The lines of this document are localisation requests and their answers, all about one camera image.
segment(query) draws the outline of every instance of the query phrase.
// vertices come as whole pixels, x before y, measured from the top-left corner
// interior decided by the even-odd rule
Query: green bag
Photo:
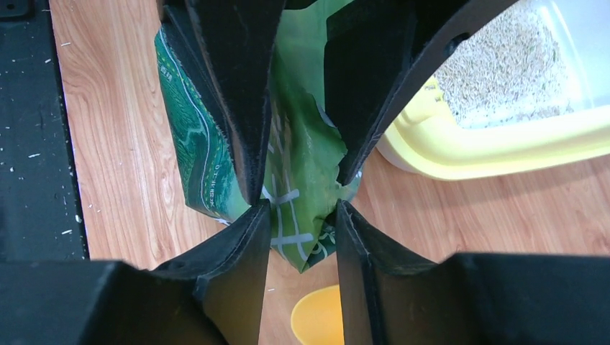
[[[327,9],[327,2],[284,11],[271,65],[272,124],[261,198],[272,205],[272,248],[299,272],[335,251],[334,229],[324,220],[337,199],[355,196],[362,176],[359,172],[346,186],[336,182],[347,149],[322,108],[323,62],[326,18],[344,4]],[[249,206],[227,141],[168,47],[163,28],[155,46],[186,204],[230,224]]]

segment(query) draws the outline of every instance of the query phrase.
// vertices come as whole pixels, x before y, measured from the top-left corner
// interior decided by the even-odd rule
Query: litter granule
[[[500,14],[464,41],[434,76],[464,128],[573,112],[566,64],[536,0],[521,0]]]

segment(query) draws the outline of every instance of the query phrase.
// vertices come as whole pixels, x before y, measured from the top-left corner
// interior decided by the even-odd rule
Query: black mat
[[[48,0],[0,0],[0,262],[88,259]]]

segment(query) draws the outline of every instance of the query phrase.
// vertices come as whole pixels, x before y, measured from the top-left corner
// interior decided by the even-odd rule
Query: wooden floor
[[[155,1],[51,3],[91,257],[154,267],[221,229],[183,204],[153,47]],[[603,157],[445,183],[375,152],[354,204],[434,260],[464,250],[608,254],[609,167]],[[299,275],[272,252],[260,343],[296,344],[294,304],[336,283],[334,257]]]

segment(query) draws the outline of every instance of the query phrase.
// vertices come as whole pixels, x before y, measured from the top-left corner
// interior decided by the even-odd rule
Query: litter box
[[[521,0],[464,41],[379,141],[441,180],[610,154],[610,2]]]

